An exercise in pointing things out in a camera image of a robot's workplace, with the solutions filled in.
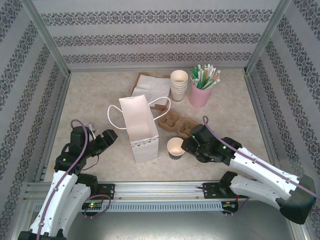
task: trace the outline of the metal frame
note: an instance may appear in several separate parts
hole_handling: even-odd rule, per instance
[[[180,70],[190,71],[194,66],[190,67],[179,67]],[[226,69],[243,69],[242,66],[223,66],[219,67],[220,70]],[[176,67],[124,67],[124,68],[83,68],[83,69],[71,69],[71,73],[92,73],[92,72],[126,72],[126,71],[174,71],[177,70]]]
[[[258,59],[260,58],[263,50],[265,49],[269,39],[271,38],[272,34],[277,28],[278,23],[280,22],[283,14],[287,10],[290,3],[291,3],[291,0],[280,0],[262,36],[260,37],[255,49],[253,50],[253,53],[250,56],[248,64],[245,67],[247,73],[250,73],[254,69]]]
[[[69,76],[70,70],[67,66],[67,63],[62,56],[58,46],[56,45],[56,42],[54,38],[51,36],[48,27],[46,26],[44,20],[42,19],[40,13],[38,12],[34,0],[22,0],[21,1],[23,7],[27,11],[29,17],[31,18],[33,24],[35,25],[36,29],[40,33],[43,41],[47,45],[47,47],[50,50],[50,53],[53,55],[55,61],[59,65],[63,75],[65,77]]]
[[[254,110],[256,120],[257,120],[259,128],[260,128],[260,132],[262,135],[262,139],[264,142],[266,153],[269,157],[269,161],[271,164],[273,164],[274,166],[279,168],[280,165],[279,165],[279,162],[277,159],[277,154],[276,154],[275,149],[273,147],[273,143],[272,143],[272,140],[271,140],[271,137],[269,134],[267,123],[266,123],[261,105],[259,104],[259,99],[258,99],[256,90],[254,88],[253,81],[251,79],[250,74],[247,74],[244,72],[243,76],[244,76],[244,80],[246,83],[246,87],[248,88],[248,92],[249,92],[249,96],[250,96],[250,99],[252,102],[253,110]]]
[[[58,126],[59,126],[59,122],[60,122],[60,118],[61,118],[61,114],[62,111],[64,109],[64,105],[65,105],[65,101],[66,101],[66,97],[67,97],[67,93],[68,93],[68,89],[69,89],[69,84],[70,84],[70,80],[71,80],[71,76],[72,73],[70,73],[70,75],[64,80],[63,86],[62,86],[62,91],[58,100],[58,104],[57,104],[57,108],[55,110],[54,113],[54,117],[52,120],[52,126],[49,130],[49,134],[48,134],[48,142],[43,150],[43,154],[42,154],[42,158],[40,160],[39,163],[39,168],[38,171],[36,173],[35,176],[35,182],[40,182],[41,181],[41,177],[44,171],[44,167],[45,165],[48,164],[49,159],[50,159],[50,155],[52,152],[52,148],[54,146],[54,142],[55,142],[55,138],[57,135],[57,131],[58,131]]]
[[[156,204],[156,203],[182,203],[199,205],[203,203],[216,202],[217,205],[223,201],[232,201],[234,199],[205,199],[203,190],[198,189],[203,183],[207,181],[176,181],[176,182],[112,182],[115,184],[114,200],[112,203],[127,205],[133,203],[144,204]],[[50,182],[31,182],[28,183],[24,198],[19,212],[18,220],[14,226],[11,240],[16,240],[20,231],[25,231],[29,228],[32,221],[34,212],[39,210],[41,204],[44,202],[48,190],[50,188]],[[144,209],[144,212],[155,212],[154,210]],[[172,209],[171,212],[179,212],[181,209]],[[201,211],[212,211],[212,209],[201,209]],[[132,212],[129,209],[122,209],[122,211],[113,212]],[[290,223],[294,237],[296,240],[310,240],[310,235],[305,225],[298,225]]]
[[[63,84],[62,93],[58,102],[58,108],[53,118],[53,125],[49,132],[49,141],[45,147],[42,161],[40,162],[39,171],[36,175],[36,181],[41,180],[41,175],[45,164],[50,158],[55,136],[58,130],[60,117],[62,114],[64,102],[67,96],[69,83],[71,79],[71,73],[64,60],[62,54],[59,51],[53,37],[51,36],[47,26],[45,25],[41,15],[35,7],[33,0],[21,1],[23,7],[28,12],[34,25],[38,29],[44,42],[47,44],[54,59],[57,61],[63,74],[67,77]],[[286,11],[290,0],[280,0],[277,8],[275,9],[264,33],[262,34],[256,48],[254,49],[245,70],[242,69],[244,79],[248,88],[248,92],[252,101],[253,109],[256,114],[257,122],[262,134],[262,138],[265,144],[265,148],[269,157],[276,167],[279,167],[277,155],[272,145],[270,135],[268,134],[268,128],[263,117],[261,106],[259,105],[257,94],[254,90],[250,73],[257,63],[261,53],[263,52],[266,44],[268,43],[271,35],[276,29],[282,15]],[[234,69],[235,67],[222,67],[221,69]],[[162,70],[172,70],[171,68],[162,68]],[[117,69],[75,69],[72,72],[104,72],[104,71],[150,71],[159,70],[159,68],[117,68]],[[113,182],[116,185],[113,203],[203,203],[212,202],[212,199],[204,199],[203,192],[200,187],[206,181],[172,181],[172,182]],[[15,223],[13,234],[11,239],[15,240],[21,230],[27,229],[31,224],[32,215],[34,209],[39,207],[45,200],[50,182],[34,182],[27,185],[24,198],[21,204],[20,212]],[[228,201],[234,199],[214,199],[216,202]],[[298,225],[290,222],[294,237],[296,240],[310,240],[308,229],[305,225]]]

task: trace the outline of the wall panel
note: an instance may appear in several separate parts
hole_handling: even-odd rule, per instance
[[[320,8],[294,0],[287,8],[251,78],[281,167],[313,178],[320,193]],[[319,208],[319,201],[314,208]],[[320,239],[320,213],[307,226]]]
[[[18,0],[0,1],[0,239],[32,182],[65,81]]]
[[[245,67],[279,0],[35,0],[71,70]]]

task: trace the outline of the pink cup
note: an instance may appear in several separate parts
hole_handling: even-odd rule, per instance
[[[201,90],[192,84],[189,103],[196,108],[204,107],[208,102],[211,91],[212,88]]]

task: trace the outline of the speckled table surface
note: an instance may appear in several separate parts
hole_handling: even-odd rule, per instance
[[[171,72],[166,70],[149,73],[153,77],[162,77]],[[70,121],[79,119],[85,124],[95,122],[97,134],[105,129],[115,129],[108,121],[107,109],[109,105],[120,107],[119,98],[131,95],[138,74],[138,71],[72,74],[45,182],[52,181],[55,159],[61,153],[63,146],[70,141]],[[184,99],[181,102],[172,102],[172,109],[179,112],[182,117],[192,118],[199,123],[202,122],[203,115],[207,115],[209,125],[218,135],[235,139],[253,154],[268,162],[242,70],[222,70],[220,79],[221,82],[214,86],[205,107],[195,108],[190,105],[188,96],[191,82],[189,81]],[[152,113],[156,117],[161,112],[152,110]],[[125,126],[120,112],[115,110],[112,115],[115,123]],[[172,160],[168,156],[167,142],[176,134],[164,131],[158,126],[158,121],[155,122],[159,133],[157,159],[136,164],[126,130],[115,129],[118,135],[115,143],[100,155],[98,165],[84,173],[96,175],[101,182],[219,180],[226,171],[237,172],[251,178],[223,163],[200,163],[188,153],[179,160]],[[96,160],[96,157],[89,158],[87,166],[91,166]]]

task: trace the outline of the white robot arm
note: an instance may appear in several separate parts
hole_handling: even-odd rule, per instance
[[[181,147],[201,163],[224,163],[257,180],[228,171],[220,180],[220,192],[231,190],[238,196],[262,201],[279,209],[290,221],[304,224],[316,198],[319,198],[313,179],[278,169],[229,137],[220,139],[208,126],[206,116],[203,121],[204,125],[199,124],[191,130],[191,137],[185,139]]]
[[[81,170],[87,158],[99,156],[117,137],[110,129],[95,136],[91,125],[72,127],[70,143],[55,160],[55,173],[41,210],[29,231],[22,231],[18,240],[66,240],[79,209],[98,189],[97,177],[83,174]]]

